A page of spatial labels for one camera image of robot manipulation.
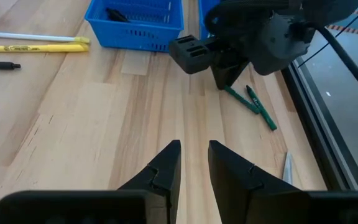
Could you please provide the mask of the orange striped black mat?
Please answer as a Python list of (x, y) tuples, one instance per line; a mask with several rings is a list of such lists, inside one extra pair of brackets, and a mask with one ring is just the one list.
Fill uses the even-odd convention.
[(343, 30), (344, 32), (351, 34), (358, 34), (358, 10), (355, 10), (348, 18), (335, 22), (326, 26), (328, 29), (332, 30)]

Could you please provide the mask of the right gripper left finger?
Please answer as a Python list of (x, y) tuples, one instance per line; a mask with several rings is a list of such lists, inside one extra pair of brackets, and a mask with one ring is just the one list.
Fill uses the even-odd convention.
[(146, 190), (165, 199), (165, 224), (176, 224), (181, 183), (181, 142), (172, 140), (121, 190)]

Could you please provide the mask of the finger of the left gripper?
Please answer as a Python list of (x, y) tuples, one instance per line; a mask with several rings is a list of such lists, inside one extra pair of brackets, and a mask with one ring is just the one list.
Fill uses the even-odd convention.
[(240, 76), (240, 74), (243, 72), (243, 70), (248, 66), (249, 61), (246, 60), (244, 62), (241, 62), (239, 65), (235, 65), (234, 67), (232, 67), (230, 69), (229, 72), (229, 81), (230, 82), (234, 82), (238, 79), (238, 77)]
[(238, 65), (224, 65), (213, 63), (211, 70), (218, 90), (223, 90), (225, 86), (232, 86), (238, 78)]

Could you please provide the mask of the silver pen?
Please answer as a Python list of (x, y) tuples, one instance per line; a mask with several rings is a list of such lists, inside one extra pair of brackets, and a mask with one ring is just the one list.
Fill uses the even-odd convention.
[(84, 43), (84, 44), (90, 43), (90, 40), (86, 37), (65, 37), (65, 36), (53, 36), (53, 35), (17, 34), (17, 33), (7, 33), (7, 32), (0, 32), (0, 38), (39, 40), (39, 41), (51, 41), (51, 42), (80, 42), (80, 43)]

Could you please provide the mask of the yellow highlighter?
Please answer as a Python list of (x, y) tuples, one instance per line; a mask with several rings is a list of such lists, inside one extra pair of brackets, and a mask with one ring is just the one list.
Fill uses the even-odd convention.
[(0, 45), (0, 52), (87, 52), (87, 44)]

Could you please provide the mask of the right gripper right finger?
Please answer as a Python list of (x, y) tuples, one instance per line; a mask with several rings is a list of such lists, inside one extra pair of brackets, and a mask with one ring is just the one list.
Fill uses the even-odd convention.
[(208, 148), (211, 185), (222, 224), (307, 224), (307, 195), (217, 140)]

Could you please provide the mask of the dark green marker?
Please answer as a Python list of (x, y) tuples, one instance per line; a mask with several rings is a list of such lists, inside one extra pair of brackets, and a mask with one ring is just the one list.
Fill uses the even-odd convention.
[(244, 97), (242, 97), (240, 94), (238, 94), (234, 89), (231, 87), (225, 85), (224, 90), (229, 93), (231, 96), (233, 96), (236, 100), (238, 100), (240, 103), (242, 103), (246, 108), (251, 110), (255, 114), (259, 114), (260, 110), (256, 105), (253, 105), (251, 102), (247, 101)]
[(257, 95), (254, 92), (254, 90), (249, 85), (246, 86), (246, 90), (247, 90), (248, 95), (251, 97), (252, 101), (254, 102), (254, 105), (256, 105), (256, 107), (258, 107), (258, 109), (260, 110), (260, 114), (262, 115), (263, 119), (267, 123), (268, 127), (272, 131), (276, 130), (277, 125), (274, 123), (273, 119), (270, 117), (269, 113), (264, 108), (263, 104), (261, 103), (261, 101), (257, 97)]

